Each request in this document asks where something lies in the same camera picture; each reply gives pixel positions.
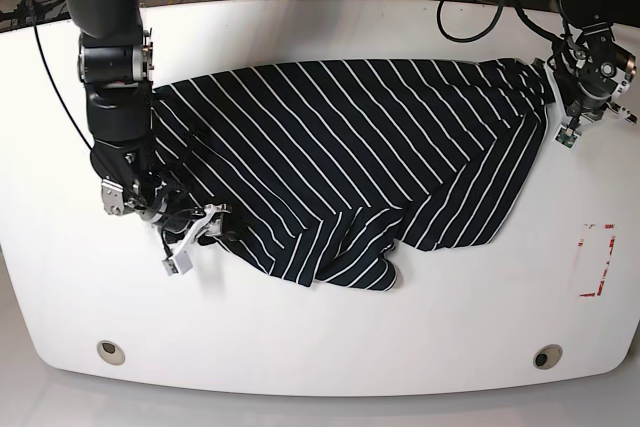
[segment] white table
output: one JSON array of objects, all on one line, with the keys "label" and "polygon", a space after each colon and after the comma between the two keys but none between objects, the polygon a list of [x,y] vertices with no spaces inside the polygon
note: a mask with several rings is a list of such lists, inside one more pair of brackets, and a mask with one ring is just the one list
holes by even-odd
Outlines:
[{"label": "white table", "polygon": [[[493,9],[452,5],[461,36]],[[558,30],[552,14],[532,14]],[[247,65],[334,58],[546,58],[548,44],[506,11],[471,45],[444,41],[435,4],[400,0],[221,2],[146,12],[156,85]],[[77,30],[43,27],[62,95],[85,125],[76,79]],[[618,42],[640,52],[635,29]],[[372,396],[455,392],[595,375],[624,359],[640,318],[637,154],[640,128],[602,126],[569,150],[549,135],[525,189],[489,246],[420,253],[400,246],[402,282],[377,294],[305,289],[259,273],[216,248],[167,277],[156,232],[135,216],[106,216],[87,152],[47,84],[28,30],[0,36],[0,241],[29,333],[48,364],[177,387],[283,395]],[[634,110],[640,89],[622,102]],[[605,234],[576,262],[584,224],[615,224],[603,295]],[[104,363],[96,344],[127,356]],[[541,347],[560,363],[534,368]]]}]

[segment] striped shirt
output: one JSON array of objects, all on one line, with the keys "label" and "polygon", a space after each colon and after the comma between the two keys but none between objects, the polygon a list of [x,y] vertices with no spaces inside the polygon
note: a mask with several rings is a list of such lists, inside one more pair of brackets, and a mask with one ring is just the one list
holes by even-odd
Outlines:
[{"label": "striped shirt", "polygon": [[544,71],[354,60],[268,65],[160,87],[157,156],[198,205],[240,207],[223,247],[270,276],[393,287],[385,254],[490,242],[545,135]]}]

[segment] black and white striped fabric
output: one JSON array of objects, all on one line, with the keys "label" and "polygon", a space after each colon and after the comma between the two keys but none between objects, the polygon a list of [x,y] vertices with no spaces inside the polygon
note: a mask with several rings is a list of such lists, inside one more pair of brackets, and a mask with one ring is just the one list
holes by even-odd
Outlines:
[{"label": "black and white striped fabric", "polygon": [[224,247],[265,274],[388,290],[394,239],[423,251],[490,242],[545,134],[543,70],[354,60],[269,65],[157,89],[157,155],[194,202],[242,206]]}]

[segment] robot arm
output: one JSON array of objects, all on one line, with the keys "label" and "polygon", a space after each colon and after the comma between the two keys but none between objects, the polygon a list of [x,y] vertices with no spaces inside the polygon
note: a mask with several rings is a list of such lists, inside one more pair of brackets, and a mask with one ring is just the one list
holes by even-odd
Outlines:
[{"label": "robot arm", "polygon": [[[105,209],[114,215],[143,213],[152,222],[183,206],[172,200],[153,174],[151,133],[152,44],[143,30],[138,0],[67,0],[72,20],[82,30],[79,75],[87,98],[89,129],[95,139],[92,164],[103,179]],[[571,99],[571,132],[581,115],[598,120],[608,102],[624,92],[635,75],[635,57],[614,43],[607,0],[559,0],[568,24],[582,31],[558,65]],[[554,56],[564,64],[562,56]]]}]

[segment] striped cloth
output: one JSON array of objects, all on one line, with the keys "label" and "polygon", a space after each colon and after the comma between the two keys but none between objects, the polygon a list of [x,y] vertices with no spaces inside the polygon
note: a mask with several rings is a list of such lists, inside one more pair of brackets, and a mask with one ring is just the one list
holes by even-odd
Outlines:
[{"label": "striped cloth", "polygon": [[388,290],[394,239],[490,242],[520,192],[552,101],[544,71],[355,60],[269,65],[157,89],[157,155],[195,203],[241,206],[225,247],[262,272]]}]

